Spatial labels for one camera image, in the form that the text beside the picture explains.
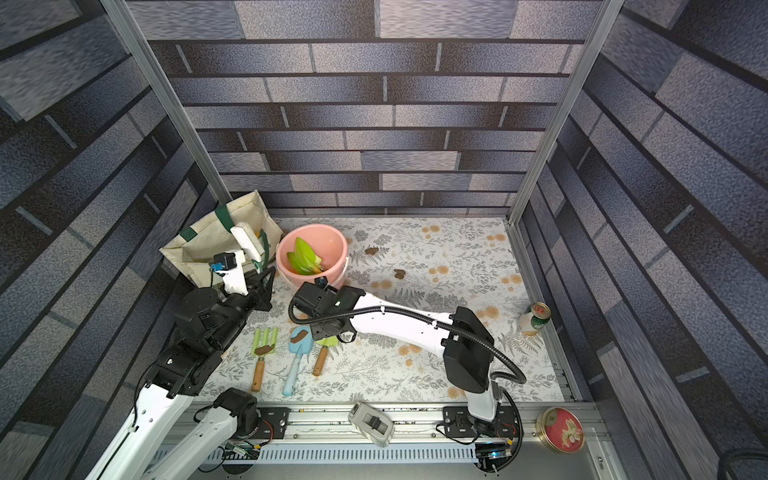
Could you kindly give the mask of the green shovel brown handle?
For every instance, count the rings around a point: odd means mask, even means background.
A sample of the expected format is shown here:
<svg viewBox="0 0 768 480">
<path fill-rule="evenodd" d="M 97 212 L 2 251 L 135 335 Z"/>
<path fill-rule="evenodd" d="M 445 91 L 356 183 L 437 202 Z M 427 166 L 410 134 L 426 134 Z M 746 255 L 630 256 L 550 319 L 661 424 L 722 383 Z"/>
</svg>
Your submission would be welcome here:
<svg viewBox="0 0 768 480">
<path fill-rule="evenodd" d="M 317 256 L 312 247 L 302 238 L 295 240 L 295 251 L 293 252 L 295 260 L 294 268 L 297 272 L 306 275 L 313 275 L 317 271 Z"/>
</svg>

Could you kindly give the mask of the green trowel brown handle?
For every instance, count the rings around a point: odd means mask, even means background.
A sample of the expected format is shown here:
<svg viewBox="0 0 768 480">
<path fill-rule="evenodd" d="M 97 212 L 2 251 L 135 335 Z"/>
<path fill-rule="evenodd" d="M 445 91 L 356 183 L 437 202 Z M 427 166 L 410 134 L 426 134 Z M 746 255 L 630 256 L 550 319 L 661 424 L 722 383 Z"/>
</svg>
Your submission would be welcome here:
<svg viewBox="0 0 768 480">
<path fill-rule="evenodd" d="M 323 368 L 324 368 L 326 359 L 328 357 L 330 348 L 336 346 L 338 343 L 339 343 L 339 339 L 336 336 L 327 337 L 317 342 L 317 344 L 320 346 L 320 351 L 316 358 L 315 365 L 312 371 L 312 374 L 315 377 L 319 377 L 322 375 Z"/>
</svg>

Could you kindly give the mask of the pink plastic bucket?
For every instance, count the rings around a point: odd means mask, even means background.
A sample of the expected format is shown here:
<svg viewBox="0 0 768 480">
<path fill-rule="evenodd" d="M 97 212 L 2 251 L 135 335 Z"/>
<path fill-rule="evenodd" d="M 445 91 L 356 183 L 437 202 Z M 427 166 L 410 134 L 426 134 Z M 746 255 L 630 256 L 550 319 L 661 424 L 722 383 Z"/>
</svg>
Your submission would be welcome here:
<svg viewBox="0 0 768 480">
<path fill-rule="evenodd" d="M 287 233 L 276 253 L 280 276 L 298 288 L 324 277 L 340 288 L 348 267 L 348 242 L 334 227 L 324 224 L 301 226 Z"/>
</svg>

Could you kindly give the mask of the green trowel yellow blue handle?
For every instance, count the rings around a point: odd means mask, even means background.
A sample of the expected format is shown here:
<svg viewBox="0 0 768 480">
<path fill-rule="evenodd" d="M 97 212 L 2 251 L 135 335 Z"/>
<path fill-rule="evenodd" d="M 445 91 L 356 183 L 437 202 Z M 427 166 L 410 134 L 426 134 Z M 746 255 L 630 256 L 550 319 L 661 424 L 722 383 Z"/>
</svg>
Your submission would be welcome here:
<svg viewBox="0 0 768 480">
<path fill-rule="evenodd" d="M 301 257 L 297 256 L 295 252 L 288 252 L 286 254 L 287 259 L 293 268 L 293 270 L 299 275 L 311 274 L 311 270 L 307 270 Z"/>
</svg>

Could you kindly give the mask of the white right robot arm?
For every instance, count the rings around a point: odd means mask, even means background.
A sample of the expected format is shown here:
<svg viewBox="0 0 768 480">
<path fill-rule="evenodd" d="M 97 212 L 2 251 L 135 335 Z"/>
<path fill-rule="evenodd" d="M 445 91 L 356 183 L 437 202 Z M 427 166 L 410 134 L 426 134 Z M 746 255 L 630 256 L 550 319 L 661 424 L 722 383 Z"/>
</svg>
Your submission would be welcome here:
<svg viewBox="0 0 768 480">
<path fill-rule="evenodd" d="M 496 380 L 524 384 L 527 377 L 499 348 L 476 314 L 457 307 L 434 313 L 400 306 L 360 288 L 303 283 L 288 304 L 288 316 L 306 325 L 315 341 L 330 337 L 351 343 L 362 334 L 381 335 L 417 346 L 443 360 L 447 380 L 465 392 L 469 421 L 479 436 L 519 434 L 498 408 L 511 396 Z"/>
</svg>

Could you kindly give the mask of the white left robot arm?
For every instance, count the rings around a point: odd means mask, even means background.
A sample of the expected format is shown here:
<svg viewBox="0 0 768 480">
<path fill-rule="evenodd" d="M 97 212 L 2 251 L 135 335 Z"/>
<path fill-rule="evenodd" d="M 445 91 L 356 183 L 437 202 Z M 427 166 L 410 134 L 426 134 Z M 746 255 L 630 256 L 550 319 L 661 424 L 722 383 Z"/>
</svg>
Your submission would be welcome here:
<svg viewBox="0 0 768 480">
<path fill-rule="evenodd" d="M 224 353 L 253 311 L 271 309 L 276 270 L 245 278 L 244 294 L 197 288 L 174 313 L 179 340 L 166 348 L 140 378 L 133 411 L 89 472 L 91 479 L 188 479 L 210 454 L 229 441 L 249 439 L 265 422 L 256 398 L 229 388 L 160 460 L 163 440 L 200 394 Z"/>
</svg>

